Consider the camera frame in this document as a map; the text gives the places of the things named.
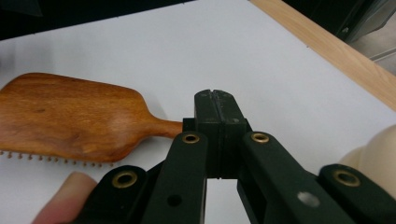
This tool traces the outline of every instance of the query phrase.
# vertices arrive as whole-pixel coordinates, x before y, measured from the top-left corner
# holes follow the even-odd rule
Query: finger
[[[95,188],[96,182],[83,173],[72,173],[58,192],[44,206],[33,224],[54,224],[73,221]]]

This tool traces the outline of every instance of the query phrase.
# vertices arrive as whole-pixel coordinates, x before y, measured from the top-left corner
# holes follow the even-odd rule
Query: white table surface
[[[396,114],[245,0],[200,0],[0,41],[0,87],[29,72],[143,94],[152,114],[193,117],[193,95],[231,93],[252,128],[313,173],[396,123]],[[115,166],[149,169],[171,140],[150,138]],[[72,171],[110,170],[0,157],[0,223],[29,223]],[[206,223],[248,223],[233,180],[209,180]]]

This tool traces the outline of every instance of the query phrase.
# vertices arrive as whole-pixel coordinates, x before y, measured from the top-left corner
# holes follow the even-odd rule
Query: brush head
[[[155,118],[139,92],[120,86],[32,73],[0,90],[1,150],[112,162],[149,136],[180,132],[180,122]]]

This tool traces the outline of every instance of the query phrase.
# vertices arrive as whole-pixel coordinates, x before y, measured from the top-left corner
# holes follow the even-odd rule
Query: screw hole
[[[348,187],[358,187],[361,185],[361,181],[357,176],[345,170],[336,170],[332,176],[336,181]]]
[[[187,143],[187,144],[194,144],[197,143],[199,141],[199,136],[196,134],[186,134],[183,136],[183,142]]]
[[[168,197],[168,204],[172,207],[177,207],[181,204],[182,200],[179,195],[171,195]]]
[[[257,143],[265,144],[270,141],[268,135],[264,133],[254,133],[251,135],[251,139]]]
[[[131,187],[137,180],[137,174],[133,171],[121,171],[114,175],[112,184],[114,188],[126,189]]]
[[[320,206],[320,200],[310,192],[298,192],[297,198],[308,207],[316,208]]]

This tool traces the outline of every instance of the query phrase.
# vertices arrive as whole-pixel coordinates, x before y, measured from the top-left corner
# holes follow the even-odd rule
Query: wooden table edge
[[[251,0],[309,48],[396,111],[396,76],[281,0]]]

